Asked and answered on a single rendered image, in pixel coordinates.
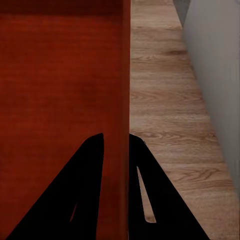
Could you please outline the storage box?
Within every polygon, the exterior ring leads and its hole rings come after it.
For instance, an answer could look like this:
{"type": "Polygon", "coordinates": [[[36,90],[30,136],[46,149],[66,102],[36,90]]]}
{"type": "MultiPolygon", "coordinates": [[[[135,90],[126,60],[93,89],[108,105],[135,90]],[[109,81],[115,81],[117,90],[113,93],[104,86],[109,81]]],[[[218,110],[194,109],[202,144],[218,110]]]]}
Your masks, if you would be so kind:
{"type": "Polygon", "coordinates": [[[95,240],[129,240],[131,0],[0,0],[0,240],[103,133],[95,240]]]}

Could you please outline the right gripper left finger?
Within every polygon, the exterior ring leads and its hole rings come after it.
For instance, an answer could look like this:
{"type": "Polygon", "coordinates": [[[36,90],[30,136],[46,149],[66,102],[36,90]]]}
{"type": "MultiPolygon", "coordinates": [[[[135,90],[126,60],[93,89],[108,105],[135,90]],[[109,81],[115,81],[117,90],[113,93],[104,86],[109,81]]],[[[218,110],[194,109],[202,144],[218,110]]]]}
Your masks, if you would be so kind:
{"type": "Polygon", "coordinates": [[[104,134],[88,138],[6,240],[96,240],[104,134]]]}

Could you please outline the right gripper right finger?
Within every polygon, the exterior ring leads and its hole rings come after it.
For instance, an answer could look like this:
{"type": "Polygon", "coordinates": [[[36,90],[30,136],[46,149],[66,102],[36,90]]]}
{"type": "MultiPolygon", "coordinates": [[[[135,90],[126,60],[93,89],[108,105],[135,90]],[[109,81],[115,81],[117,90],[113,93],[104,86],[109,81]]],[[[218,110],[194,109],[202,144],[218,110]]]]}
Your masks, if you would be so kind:
{"type": "Polygon", "coordinates": [[[210,240],[145,142],[129,134],[128,240],[210,240]],[[145,220],[139,168],[156,223],[145,220]]]}

